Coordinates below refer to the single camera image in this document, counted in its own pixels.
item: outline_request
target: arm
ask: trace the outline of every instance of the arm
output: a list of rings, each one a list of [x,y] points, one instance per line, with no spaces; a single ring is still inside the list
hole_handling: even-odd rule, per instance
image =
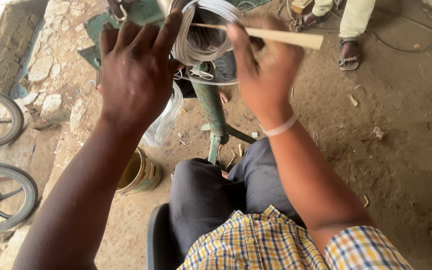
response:
[[[245,18],[242,23],[285,30],[274,18]],[[245,103],[266,130],[283,125],[293,114],[288,93],[303,59],[303,48],[265,40],[267,54],[257,62],[242,27],[229,25],[227,34],[234,47]],[[287,197],[321,254],[341,230],[374,226],[360,200],[326,162],[298,121],[285,132],[269,137],[269,142]]]
[[[178,63],[168,55],[181,20],[176,11],[161,30],[125,21],[101,32],[101,116],[39,210],[13,269],[96,268],[119,179],[171,96]]]

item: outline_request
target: black chair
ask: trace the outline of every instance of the black chair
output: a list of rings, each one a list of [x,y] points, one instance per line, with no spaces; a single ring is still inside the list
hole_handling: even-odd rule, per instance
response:
[[[170,230],[169,204],[157,206],[151,212],[146,239],[146,269],[174,270],[183,263],[178,245]]]

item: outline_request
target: beige trousers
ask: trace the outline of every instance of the beige trousers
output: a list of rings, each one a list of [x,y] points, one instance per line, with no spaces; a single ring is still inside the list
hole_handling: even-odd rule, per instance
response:
[[[366,30],[376,0],[347,0],[339,26],[340,38],[357,37]],[[312,13],[323,16],[331,10],[333,0],[315,0]]]

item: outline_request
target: shirt sleeve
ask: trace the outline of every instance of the shirt sleeve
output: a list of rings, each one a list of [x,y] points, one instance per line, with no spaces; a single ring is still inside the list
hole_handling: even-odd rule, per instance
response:
[[[412,270],[384,234],[370,226],[340,231],[325,248],[330,269]]]

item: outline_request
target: plaid shirt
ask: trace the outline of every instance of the plaid shirt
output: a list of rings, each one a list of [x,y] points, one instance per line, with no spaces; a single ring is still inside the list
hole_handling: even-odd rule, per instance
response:
[[[347,228],[326,245],[325,258],[307,230],[269,206],[261,215],[235,211],[201,236],[179,269],[392,269],[412,267],[380,230]]]

